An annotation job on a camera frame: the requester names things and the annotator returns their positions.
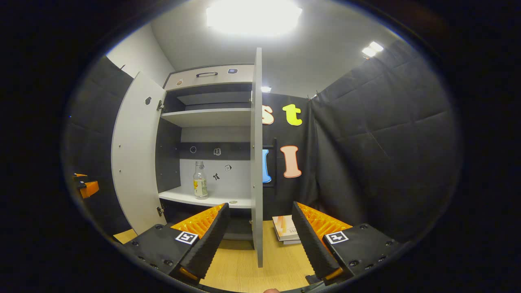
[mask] wooden floor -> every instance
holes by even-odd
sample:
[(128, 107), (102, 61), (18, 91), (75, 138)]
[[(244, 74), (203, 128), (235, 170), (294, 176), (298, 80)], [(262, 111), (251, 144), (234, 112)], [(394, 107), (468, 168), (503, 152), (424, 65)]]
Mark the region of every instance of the wooden floor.
[[(264, 267), (257, 267), (257, 254), (250, 241), (222, 240), (201, 284), (229, 291), (262, 293), (307, 286), (313, 268), (301, 244), (283, 245), (272, 221), (263, 222)], [(114, 235), (121, 243), (136, 237), (134, 230)]]

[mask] door hinge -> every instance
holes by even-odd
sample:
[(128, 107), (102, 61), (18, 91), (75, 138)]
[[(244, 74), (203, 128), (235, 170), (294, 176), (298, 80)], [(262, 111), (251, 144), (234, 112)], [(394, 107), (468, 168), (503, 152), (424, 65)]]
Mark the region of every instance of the door hinge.
[(161, 217), (163, 215), (163, 213), (165, 212), (165, 209), (163, 209), (162, 207), (158, 206), (157, 208), (157, 214)]
[(159, 103), (157, 103), (157, 110), (161, 110), (163, 109), (165, 106), (163, 105), (163, 102), (161, 100), (159, 100)]

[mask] ceiling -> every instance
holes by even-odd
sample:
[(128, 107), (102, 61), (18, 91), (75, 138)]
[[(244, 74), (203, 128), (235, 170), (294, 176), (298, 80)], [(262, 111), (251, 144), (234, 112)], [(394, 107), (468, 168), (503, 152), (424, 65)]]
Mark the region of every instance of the ceiling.
[(187, 1), (152, 21), (175, 70), (253, 63), (255, 49), (262, 47), (263, 85), (272, 93), (312, 97), (362, 64), (361, 50), (370, 42), (385, 48), (398, 38), (376, 20), (326, 0), (294, 0), (302, 14), (297, 27), (283, 35), (229, 35), (206, 25), (206, 8), (214, 2)]

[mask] drawer handle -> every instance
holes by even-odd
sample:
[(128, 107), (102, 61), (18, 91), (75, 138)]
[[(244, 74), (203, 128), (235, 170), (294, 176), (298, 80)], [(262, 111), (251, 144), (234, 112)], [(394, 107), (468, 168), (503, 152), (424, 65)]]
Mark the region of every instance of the drawer handle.
[(215, 71), (214, 71), (214, 72), (203, 72), (203, 73), (201, 73), (201, 74), (213, 74), (213, 75), (215, 76), (215, 75), (217, 75), (217, 72), (215, 72)]

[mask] open cabinet door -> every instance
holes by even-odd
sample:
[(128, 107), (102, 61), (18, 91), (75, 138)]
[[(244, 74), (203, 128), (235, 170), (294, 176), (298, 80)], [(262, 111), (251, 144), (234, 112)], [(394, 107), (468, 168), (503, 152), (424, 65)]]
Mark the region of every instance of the open cabinet door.
[(119, 108), (112, 135), (112, 177), (119, 204), (130, 226), (141, 234), (166, 224), (156, 184), (155, 150), (166, 91), (139, 72)]
[(252, 117), (250, 141), (250, 178), (252, 195), (252, 225), (253, 245), (257, 251), (258, 267), (263, 266), (262, 253), (262, 219), (263, 219), (263, 193), (262, 193), (262, 49), (257, 48), (255, 65), (253, 68), (252, 82)]

